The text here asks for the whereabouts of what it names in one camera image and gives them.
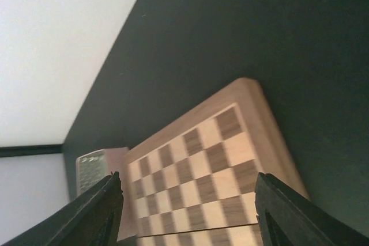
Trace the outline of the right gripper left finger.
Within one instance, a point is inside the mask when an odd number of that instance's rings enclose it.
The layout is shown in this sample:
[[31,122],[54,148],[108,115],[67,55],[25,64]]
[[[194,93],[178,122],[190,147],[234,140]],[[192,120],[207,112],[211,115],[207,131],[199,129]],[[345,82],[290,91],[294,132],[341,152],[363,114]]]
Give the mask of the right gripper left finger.
[[119,173],[111,173],[52,216],[4,244],[117,245],[123,202]]

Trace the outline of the left black frame post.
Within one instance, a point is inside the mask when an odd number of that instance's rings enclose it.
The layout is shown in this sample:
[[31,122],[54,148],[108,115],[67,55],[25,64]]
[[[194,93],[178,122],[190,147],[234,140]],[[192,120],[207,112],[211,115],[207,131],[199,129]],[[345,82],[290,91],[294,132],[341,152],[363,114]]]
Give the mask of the left black frame post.
[[62,153],[62,145],[60,144],[1,147],[0,158],[35,156],[35,155],[58,154],[58,153]]

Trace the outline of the wooden chessboard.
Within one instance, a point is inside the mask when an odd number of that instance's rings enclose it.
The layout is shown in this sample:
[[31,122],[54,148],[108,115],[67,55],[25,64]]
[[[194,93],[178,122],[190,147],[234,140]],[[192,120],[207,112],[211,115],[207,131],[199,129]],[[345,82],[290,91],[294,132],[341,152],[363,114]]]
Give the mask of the wooden chessboard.
[[257,81],[240,78],[123,160],[138,245],[261,245],[260,172],[307,191]]

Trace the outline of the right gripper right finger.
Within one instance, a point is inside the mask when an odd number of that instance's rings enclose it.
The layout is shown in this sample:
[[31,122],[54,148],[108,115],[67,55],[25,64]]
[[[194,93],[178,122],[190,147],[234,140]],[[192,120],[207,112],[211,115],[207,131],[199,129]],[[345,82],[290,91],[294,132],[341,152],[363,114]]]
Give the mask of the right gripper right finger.
[[259,173],[255,207],[264,245],[368,245],[368,237],[328,215],[274,175]]

